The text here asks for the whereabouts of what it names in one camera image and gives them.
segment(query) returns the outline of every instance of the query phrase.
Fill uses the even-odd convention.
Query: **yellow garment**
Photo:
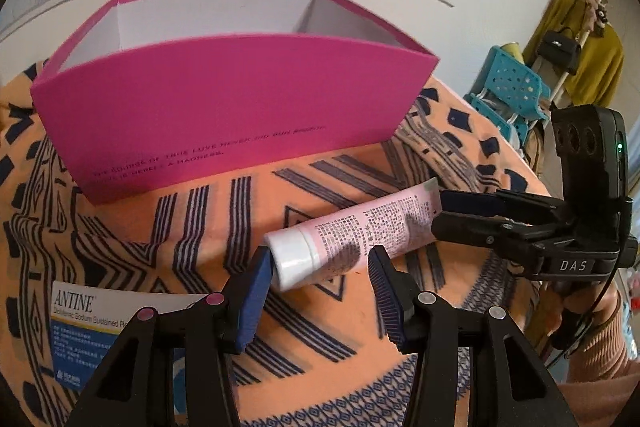
[[[535,57],[543,35],[548,30],[560,30],[562,27],[560,21],[573,1],[553,0],[551,2],[524,50],[523,56],[527,64]],[[564,26],[571,28],[574,35],[581,29],[584,9],[584,1],[579,0],[564,23]],[[569,30],[565,30],[564,35],[570,36]],[[563,86],[564,90],[575,105],[594,103],[607,107],[616,92],[623,61],[622,42],[614,29],[607,25],[604,37],[590,35],[587,39],[580,55],[578,71],[575,76],[567,78]]]

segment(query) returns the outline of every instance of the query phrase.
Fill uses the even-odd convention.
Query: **yellow stripe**
[[[111,335],[119,335],[120,331],[122,331],[122,330],[120,331],[107,330],[106,328],[101,328],[100,326],[92,326],[89,323],[64,319],[63,317],[58,317],[57,315],[52,315],[51,320],[56,322],[62,322],[62,323],[68,324],[69,326],[75,326],[77,328],[80,328],[81,330],[99,331],[100,333],[109,333]]]

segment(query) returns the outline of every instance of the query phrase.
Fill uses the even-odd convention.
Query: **blue gripper pad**
[[[236,349],[239,353],[250,343],[255,336],[258,321],[262,314],[264,300],[271,285],[273,277],[273,258],[267,247],[259,247],[251,259],[251,264],[245,273],[244,299],[238,308],[238,335],[236,336]]]
[[[402,351],[409,343],[404,325],[414,315],[414,296],[420,293],[418,285],[408,273],[396,271],[384,247],[373,247],[367,264],[386,334]]]

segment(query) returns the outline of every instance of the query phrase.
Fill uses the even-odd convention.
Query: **pink tube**
[[[273,253],[273,286],[286,291],[365,269],[369,250],[398,257],[435,241],[431,221],[442,210],[437,180],[357,204],[264,236]]]

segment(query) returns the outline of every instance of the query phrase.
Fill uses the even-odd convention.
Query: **human hand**
[[[604,287],[604,283],[591,285],[562,298],[550,287],[540,291],[541,301],[545,301],[545,308],[548,310],[545,317],[545,329],[547,335],[554,333],[562,323],[562,311],[566,308],[576,314],[583,314],[591,308]],[[593,326],[599,326],[607,322],[616,312],[618,307],[618,290],[614,283],[611,283],[598,305],[593,311]]]

